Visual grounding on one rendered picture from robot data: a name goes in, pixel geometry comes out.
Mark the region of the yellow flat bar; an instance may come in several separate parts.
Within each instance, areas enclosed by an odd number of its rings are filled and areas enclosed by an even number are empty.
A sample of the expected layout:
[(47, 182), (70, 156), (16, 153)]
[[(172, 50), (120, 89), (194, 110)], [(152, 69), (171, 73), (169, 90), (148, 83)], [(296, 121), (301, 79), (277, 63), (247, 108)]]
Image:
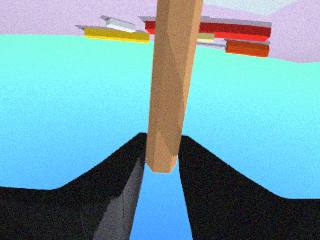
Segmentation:
[(84, 36), (89, 39), (129, 41), (129, 43), (149, 43), (149, 33), (125, 32), (116, 29), (84, 28)]

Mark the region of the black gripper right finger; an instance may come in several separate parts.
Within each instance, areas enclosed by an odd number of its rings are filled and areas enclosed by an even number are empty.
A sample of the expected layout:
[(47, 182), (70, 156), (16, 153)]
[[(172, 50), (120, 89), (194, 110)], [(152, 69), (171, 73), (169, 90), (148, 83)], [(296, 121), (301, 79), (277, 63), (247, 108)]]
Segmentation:
[(192, 240), (320, 240), (320, 199), (276, 195), (188, 135), (179, 169)]

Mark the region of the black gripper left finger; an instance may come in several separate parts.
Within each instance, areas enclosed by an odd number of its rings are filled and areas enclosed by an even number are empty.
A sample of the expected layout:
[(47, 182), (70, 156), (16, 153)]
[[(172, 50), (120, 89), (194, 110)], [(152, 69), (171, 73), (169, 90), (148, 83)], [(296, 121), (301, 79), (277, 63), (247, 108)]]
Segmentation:
[(56, 189), (0, 185), (0, 240), (131, 240), (147, 132)]

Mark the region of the red flat block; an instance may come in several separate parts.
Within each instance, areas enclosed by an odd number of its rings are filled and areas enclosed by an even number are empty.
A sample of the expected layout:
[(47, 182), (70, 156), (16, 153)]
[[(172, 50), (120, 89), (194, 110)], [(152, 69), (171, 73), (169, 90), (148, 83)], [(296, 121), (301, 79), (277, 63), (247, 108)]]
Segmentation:
[[(155, 21), (145, 23), (145, 31), (155, 35)], [(200, 23), (199, 39), (197, 41), (213, 41), (220, 39), (256, 40), (264, 43), (271, 37), (272, 27), (257, 27), (257, 25)]]

